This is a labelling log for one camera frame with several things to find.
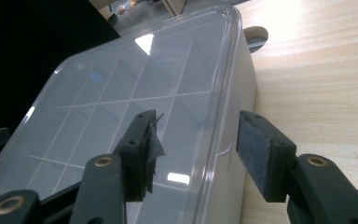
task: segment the transparent plastic box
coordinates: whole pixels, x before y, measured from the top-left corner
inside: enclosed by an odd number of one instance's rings
[[[232,6],[208,7],[74,55],[52,74],[0,154],[0,195],[44,199],[112,152],[138,113],[155,109],[165,156],[153,193],[128,223],[239,223],[245,169],[235,151],[255,71]]]

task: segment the wooden surface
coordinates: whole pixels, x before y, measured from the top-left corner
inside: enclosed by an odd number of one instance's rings
[[[297,155],[334,161],[358,188],[358,1],[236,5],[243,28],[268,30],[252,54],[255,112],[297,144]],[[265,203],[249,175],[241,223],[289,223],[286,204]]]

